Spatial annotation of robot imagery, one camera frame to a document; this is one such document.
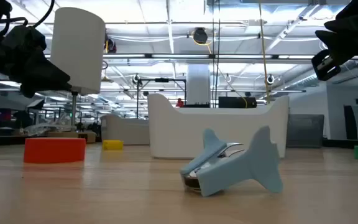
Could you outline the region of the yellow mini stapler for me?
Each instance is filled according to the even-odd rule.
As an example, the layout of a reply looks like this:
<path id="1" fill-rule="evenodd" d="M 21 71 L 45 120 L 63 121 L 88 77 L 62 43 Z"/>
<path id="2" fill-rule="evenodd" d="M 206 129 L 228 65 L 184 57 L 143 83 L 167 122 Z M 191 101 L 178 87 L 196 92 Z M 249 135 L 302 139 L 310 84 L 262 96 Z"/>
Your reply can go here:
<path id="1" fill-rule="evenodd" d="M 104 151 L 121 151 L 123 147 L 124 142 L 121 140 L 104 140 L 102 144 Z"/>

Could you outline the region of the black background screen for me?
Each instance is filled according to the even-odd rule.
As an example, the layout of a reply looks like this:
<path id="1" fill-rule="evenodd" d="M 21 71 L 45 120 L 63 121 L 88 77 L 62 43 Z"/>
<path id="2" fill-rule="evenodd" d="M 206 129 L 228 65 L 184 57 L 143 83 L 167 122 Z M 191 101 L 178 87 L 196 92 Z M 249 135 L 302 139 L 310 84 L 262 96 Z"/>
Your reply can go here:
<path id="1" fill-rule="evenodd" d="M 219 108 L 256 108 L 257 100 L 254 97 L 230 97 L 220 96 L 218 98 Z"/>

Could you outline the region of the black ceiling-hung device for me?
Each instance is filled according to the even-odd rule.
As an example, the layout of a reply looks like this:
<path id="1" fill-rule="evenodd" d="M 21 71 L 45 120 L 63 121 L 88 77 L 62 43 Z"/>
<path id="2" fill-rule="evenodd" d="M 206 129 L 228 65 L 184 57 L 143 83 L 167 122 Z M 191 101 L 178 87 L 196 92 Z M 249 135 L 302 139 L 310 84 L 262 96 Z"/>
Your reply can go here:
<path id="1" fill-rule="evenodd" d="M 207 43 L 208 35 L 207 35 L 207 33 L 206 33 L 206 31 L 205 31 L 205 29 L 203 27 L 197 27 L 194 30 L 193 40 L 197 44 L 206 44 Z"/>

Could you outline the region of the white building pillar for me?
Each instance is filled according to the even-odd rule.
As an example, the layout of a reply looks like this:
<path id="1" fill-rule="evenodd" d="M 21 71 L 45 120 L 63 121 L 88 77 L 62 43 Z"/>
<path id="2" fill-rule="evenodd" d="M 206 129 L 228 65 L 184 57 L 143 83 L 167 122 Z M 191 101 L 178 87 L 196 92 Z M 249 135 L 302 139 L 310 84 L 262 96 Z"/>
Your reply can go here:
<path id="1" fill-rule="evenodd" d="M 208 64 L 188 64 L 186 76 L 186 103 L 209 104 L 211 99 L 210 71 Z"/>

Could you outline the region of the white table lamp wooden base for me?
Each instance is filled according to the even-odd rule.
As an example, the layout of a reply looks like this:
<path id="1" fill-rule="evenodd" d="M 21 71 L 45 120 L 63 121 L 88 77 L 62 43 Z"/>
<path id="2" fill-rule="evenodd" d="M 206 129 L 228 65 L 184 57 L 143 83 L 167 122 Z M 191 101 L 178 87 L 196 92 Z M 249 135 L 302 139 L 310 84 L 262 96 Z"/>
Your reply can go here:
<path id="1" fill-rule="evenodd" d="M 96 14 L 76 7 L 55 11 L 50 61 L 70 77 L 71 120 L 65 128 L 49 131 L 49 138 L 96 142 L 94 132 L 76 130 L 76 105 L 79 96 L 100 93 L 104 38 L 105 22 Z"/>

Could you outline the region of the light grey plastic bin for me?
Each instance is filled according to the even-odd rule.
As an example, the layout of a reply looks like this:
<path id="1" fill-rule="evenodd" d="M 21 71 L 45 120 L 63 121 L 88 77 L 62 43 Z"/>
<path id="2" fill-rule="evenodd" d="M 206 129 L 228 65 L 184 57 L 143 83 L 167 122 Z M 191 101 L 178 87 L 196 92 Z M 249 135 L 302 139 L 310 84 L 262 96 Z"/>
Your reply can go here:
<path id="1" fill-rule="evenodd" d="M 101 117 L 101 139 L 120 140 L 124 145 L 149 145 L 149 121 L 106 114 Z"/>

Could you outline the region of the black metal stand frame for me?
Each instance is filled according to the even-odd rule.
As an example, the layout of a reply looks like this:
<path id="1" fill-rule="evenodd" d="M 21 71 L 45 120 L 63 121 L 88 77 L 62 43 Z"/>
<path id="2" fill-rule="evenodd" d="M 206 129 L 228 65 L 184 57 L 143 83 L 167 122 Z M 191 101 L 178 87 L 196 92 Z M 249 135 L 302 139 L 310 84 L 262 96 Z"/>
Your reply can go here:
<path id="1" fill-rule="evenodd" d="M 142 85 L 142 88 L 140 88 L 140 82 L 145 81 L 145 83 Z M 173 82 L 175 83 L 185 94 L 184 101 L 187 100 L 187 85 L 185 79 L 178 79 L 178 78 L 138 78 L 136 83 L 136 118 L 139 118 L 139 93 L 140 91 L 146 87 L 150 82 L 155 83 L 169 83 Z M 178 82 L 183 82 L 184 87 L 180 86 Z"/>

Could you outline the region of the clear container with green item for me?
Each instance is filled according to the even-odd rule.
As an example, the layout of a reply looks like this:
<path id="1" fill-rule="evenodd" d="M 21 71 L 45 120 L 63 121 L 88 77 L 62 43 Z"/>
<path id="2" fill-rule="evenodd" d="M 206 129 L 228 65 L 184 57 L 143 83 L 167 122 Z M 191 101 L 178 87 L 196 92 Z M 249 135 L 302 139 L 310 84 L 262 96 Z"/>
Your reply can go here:
<path id="1" fill-rule="evenodd" d="M 323 114 L 289 114 L 288 148 L 320 148 L 323 143 Z"/>

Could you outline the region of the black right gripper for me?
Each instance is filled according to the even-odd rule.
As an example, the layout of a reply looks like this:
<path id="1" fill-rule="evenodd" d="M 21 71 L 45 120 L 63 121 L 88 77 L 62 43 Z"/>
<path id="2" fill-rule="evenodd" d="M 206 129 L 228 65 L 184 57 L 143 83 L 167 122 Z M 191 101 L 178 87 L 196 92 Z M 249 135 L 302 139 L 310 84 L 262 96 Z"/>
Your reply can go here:
<path id="1" fill-rule="evenodd" d="M 324 23 L 331 31 L 358 31 L 358 2 L 350 2 L 335 17 Z M 358 34 L 338 34 L 325 30 L 315 32 L 327 48 L 318 52 L 311 63 L 321 81 L 327 81 L 341 72 L 341 66 L 358 56 Z"/>

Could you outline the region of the white plastic bin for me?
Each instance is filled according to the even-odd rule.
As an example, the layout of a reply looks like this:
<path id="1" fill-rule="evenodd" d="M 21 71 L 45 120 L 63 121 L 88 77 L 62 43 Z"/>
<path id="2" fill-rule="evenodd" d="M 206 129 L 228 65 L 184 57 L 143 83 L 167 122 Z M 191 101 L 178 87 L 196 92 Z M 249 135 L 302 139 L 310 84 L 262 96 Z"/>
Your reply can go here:
<path id="1" fill-rule="evenodd" d="M 203 131 L 212 129 L 227 142 L 248 146 L 263 126 L 270 128 L 270 139 L 285 157 L 289 114 L 288 96 L 256 108 L 175 108 L 160 94 L 148 97 L 150 149 L 153 157 L 191 159 L 203 150 Z"/>

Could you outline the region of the red tape roll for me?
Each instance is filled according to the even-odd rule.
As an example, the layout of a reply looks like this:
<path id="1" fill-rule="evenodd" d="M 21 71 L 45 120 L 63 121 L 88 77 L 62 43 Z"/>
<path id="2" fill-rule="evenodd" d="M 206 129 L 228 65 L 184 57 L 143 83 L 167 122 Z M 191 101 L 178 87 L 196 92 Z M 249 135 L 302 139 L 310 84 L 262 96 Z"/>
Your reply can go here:
<path id="1" fill-rule="evenodd" d="M 86 140 L 82 138 L 28 138 L 24 145 L 24 162 L 55 164 L 85 159 Z"/>

